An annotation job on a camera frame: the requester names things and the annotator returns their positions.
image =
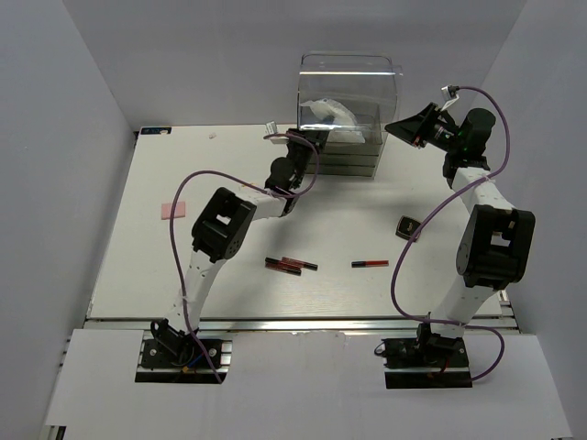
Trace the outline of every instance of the pink eraser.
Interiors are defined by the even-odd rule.
[[[162,203],[161,204],[161,220],[169,220],[172,218],[172,204],[173,203]],[[173,218],[185,217],[185,202],[178,202],[175,205],[175,215]]]

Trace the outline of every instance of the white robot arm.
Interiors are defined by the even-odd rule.
[[[456,192],[482,177],[487,177],[489,174],[488,170],[482,168],[459,168],[455,174],[452,189]],[[475,205],[489,205],[508,214],[511,214],[514,209],[514,206],[505,200],[495,187],[495,184],[490,180],[468,190],[460,199],[467,207],[469,214],[472,214]],[[483,303],[495,293],[496,290],[492,286],[475,285],[467,287],[463,277],[457,274],[447,295],[438,307],[432,311],[430,318],[468,324]],[[462,337],[465,332],[464,326],[449,324],[432,324],[431,329],[433,334],[449,338]]]
[[[262,218],[281,217],[287,203],[286,199],[249,189],[238,195],[234,194],[234,196],[239,199],[239,202],[235,201],[235,203],[246,205],[249,209],[254,208],[250,222],[261,220]],[[241,239],[237,239],[234,244],[230,245],[231,247],[228,250],[230,251],[232,248],[232,250],[236,251],[240,248],[241,244]],[[173,328],[187,331],[183,317],[183,302],[187,304],[188,316],[192,328],[198,328],[204,302],[208,297],[208,293],[212,288],[218,272],[226,262],[227,260],[225,258],[212,262],[210,256],[202,249],[192,250],[190,266],[185,272],[186,296],[183,297],[182,290],[180,289],[178,298],[166,316],[169,324]]]

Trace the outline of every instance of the clear plastic box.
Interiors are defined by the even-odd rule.
[[[401,68],[384,55],[313,51],[303,56],[298,128],[337,133],[320,157],[320,173],[375,175],[386,140],[383,128],[397,119],[401,76]],[[315,107],[317,102],[322,107]]]

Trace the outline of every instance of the white wall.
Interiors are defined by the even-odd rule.
[[[64,1],[134,128],[294,122],[309,50],[388,52],[408,116],[447,83],[481,85],[525,2]]]
[[[61,0],[0,14],[0,438],[37,438],[132,132]]]
[[[587,439],[586,84],[587,4],[570,0],[528,1],[483,84],[512,131],[499,188],[537,218],[526,276],[508,291],[522,328],[538,335],[576,439]]]

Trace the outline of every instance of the white panel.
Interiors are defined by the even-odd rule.
[[[520,327],[536,333],[576,438],[587,438],[584,129],[587,4],[528,2],[484,83],[503,107],[512,157],[497,180],[537,218],[526,276],[508,288]],[[482,99],[476,105],[485,105]],[[503,157],[498,127],[488,153]]]
[[[37,438],[133,137],[61,0],[0,6],[0,438]]]
[[[216,137],[210,139],[212,132]],[[91,317],[167,313],[179,280],[161,203],[170,202],[183,178],[196,170],[233,173],[262,186],[271,162],[285,151],[263,141],[263,133],[263,126],[192,126],[139,137]],[[442,177],[442,151],[418,150],[392,137],[385,148],[375,180],[320,176],[291,214],[253,223],[239,253],[218,274],[203,317],[399,315],[390,282],[405,240],[395,235],[396,225],[402,215],[424,219],[452,191]],[[196,177],[183,191],[187,216],[175,227],[184,265],[192,225],[220,186],[238,191],[232,181],[210,176]],[[468,219],[465,206],[455,201],[412,247],[397,285],[405,310],[427,314],[448,291]],[[295,277],[265,269],[265,257],[303,259],[319,270]],[[389,259],[390,267],[350,268],[351,261],[364,259]],[[499,313],[496,296],[480,310]]]
[[[309,50],[389,53],[404,66],[410,116],[448,83],[481,85],[523,4],[65,0],[134,128],[294,121]]]
[[[535,336],[506,336],[502,364],[465,390],[386,390],[377,336],[242,334],[226,382],[136,384],[142,332],[80,330],[50,407],[65,440],[398,438],[549,440],[570,435]],[[494,336],[466,336],[475,370]]]

